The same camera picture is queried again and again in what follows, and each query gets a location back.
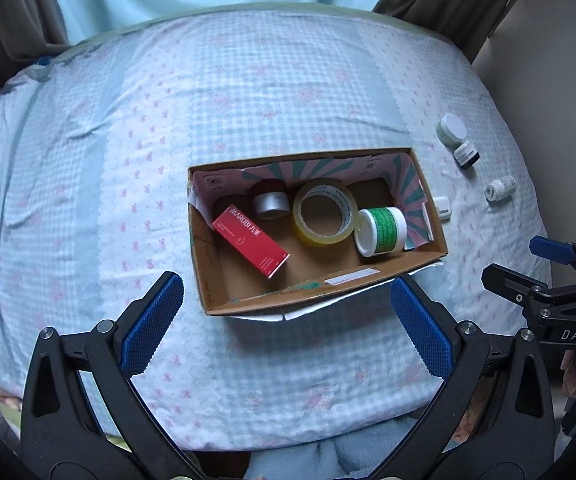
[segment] red box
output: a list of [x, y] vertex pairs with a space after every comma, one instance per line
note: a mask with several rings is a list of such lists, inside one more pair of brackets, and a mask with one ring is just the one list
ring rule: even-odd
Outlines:
[[267, 278], [271, 278], [290, 256], [233, 205], [212, 223], [212, 227]]

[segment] checkered bedding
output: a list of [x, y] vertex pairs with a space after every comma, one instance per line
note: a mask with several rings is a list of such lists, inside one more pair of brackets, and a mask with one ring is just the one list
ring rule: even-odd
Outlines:
[[[434, 135], [463, 118], [481, 160]], [[491, 262], [548, 281], [530, 177], [483, 84], [451, 44], [365, 12], [222, 9], [150, 24], [33, 66], [0, 94], [0, 388], [20, 396], [39, 329], [116, 318], [163, 270], [183, 308], [134, 383], [187, 449], [261, 449], [409, 412], [438, 386], [378, 286], [287, 322], [207, 317], [189, 256], [187, 168], [283, 153], [412, 146], [452, 200], [450, 254], [417, 274], [456, 319], [514, 333]], [[514, 197], [484, 187], [512, 174]], [[116, 431], [86, 377], [104, 428]]]

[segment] blue gripper pad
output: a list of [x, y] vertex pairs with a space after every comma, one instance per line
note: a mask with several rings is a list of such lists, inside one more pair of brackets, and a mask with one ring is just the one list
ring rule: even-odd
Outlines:
[[177, 274], [173, 274], [122, 340], [120, 368], [126, 377], [144, 372], [170, 323], [175, 319], [181, 303], [183, 281]]
[[535, 236], [530, 240], [530, 252], [563, 265], [570, 265], [576, 260], [576, 252], [570, 244], [562, 244], [543, 236]]
[[431, 301], [410, 276], [392, 282], [390, 303], [428, 371], [447, 380], [460, 350], [454, 318], [442, 304]]

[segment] red lid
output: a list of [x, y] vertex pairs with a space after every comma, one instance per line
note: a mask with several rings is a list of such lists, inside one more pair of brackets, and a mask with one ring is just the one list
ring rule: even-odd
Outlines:
[[255, 196], [263, 195], [265, 193], [272, 192], [285, 192], [286, 183], [278, 178], [268, 178], [257, 182], [250, 188], [250, 194], [254, 198]]

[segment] white jar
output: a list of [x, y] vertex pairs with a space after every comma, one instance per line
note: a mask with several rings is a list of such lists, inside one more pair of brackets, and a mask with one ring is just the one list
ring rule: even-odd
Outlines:
[[485, 186], [485, 198], [488, 202], [497, 202], [509, 197], [517, 189], [517, 181], [513, 176], [507, 175], [495, 178]]
[[470, 166], [472, 166], [476, 161], [479, 160], [480, 155], [479, 152], [474, 144], [469, 140], [465, 140], [462, 145], [460, 145], [454, 153], [454, 160], [456, 163], [463, 168], [463, 170], [467, 170]]
[[361, 209], [354, 228], [354, 244], [362, 256], [402, 251], [407, 238], [407, 222], [396, 207]]
[[458, 148], [466, 140], [466, 125], [459, 116], [445, 114], [435, 128], [437, 138], [451, 150]]

